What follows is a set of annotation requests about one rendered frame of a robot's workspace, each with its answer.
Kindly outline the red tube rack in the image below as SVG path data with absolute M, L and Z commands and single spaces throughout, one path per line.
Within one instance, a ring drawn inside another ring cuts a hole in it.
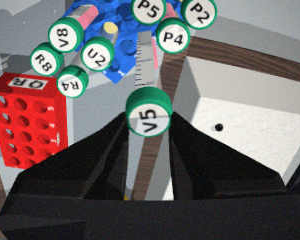
M 5 100 L 5 104 L 0 101 L 5 166 L 27 169 L 68 147 L 66 96 L 57 89 L 56 78 L 5 72 L 0 77 L 0 96 Z

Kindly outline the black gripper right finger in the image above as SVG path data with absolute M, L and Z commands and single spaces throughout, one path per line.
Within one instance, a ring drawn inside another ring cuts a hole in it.
M 169 157 L 173 200 L 290 195 L 278 172 L 201 132 L 175 111 Z

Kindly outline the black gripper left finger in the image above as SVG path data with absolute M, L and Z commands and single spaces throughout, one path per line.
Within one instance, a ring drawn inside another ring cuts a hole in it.
M 8 196 L 29 193 L 124 200 L 128 151 L 127 115 L 121 112 L 99 131 L 20 172 Z

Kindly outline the blue tube rack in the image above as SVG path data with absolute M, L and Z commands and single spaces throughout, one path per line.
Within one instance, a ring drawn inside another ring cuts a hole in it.
M 79 6 L 86 4 L 92 4 L 98 10 L 98 18 L 96 17 L 97 19 L 95 18 L 90 26 L 85 29 L 84 38 L 79 47 L 75 50 L 76 52 L 78 52 L 90 38 L 98 34 L 103 23 L 112 22 L 117 26 L 119 35 L 115 44 L 115 56 L 111 66 L 105 71 L 102 71 L 102 73 L 115 84 L 135 66 L 138 32 L 151 30 L 151 33 L 154 32 L 152 36 L 156 40 L 155 30 L 158 23 L 151 26 L 138 23 L 131 15 L 130 3 L 131 0 L 75 0 L 62 16 L 66 17 Z

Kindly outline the grey flat mat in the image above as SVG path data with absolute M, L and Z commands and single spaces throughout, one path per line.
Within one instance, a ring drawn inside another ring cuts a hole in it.
M 50 26 L 75 0 L 0 0 L 0 77 L 5 72 L 42 76 L 30 65 L 31 52 L 48 41 Z M 300 0 L 214 0 L 217 17 L 190 35 L 235 45 L 300 63 Z M 117 83 L 89 71 L 78 98 L 66 97 L 68 147 L 99 131 L 121 112 L 134 91 L 135 66 Z M 125 195 L 134 186 L 145 137 L 130 130 Z M 0 177 L 6 196 L 26 169 L 5 166 L 0 149 Z

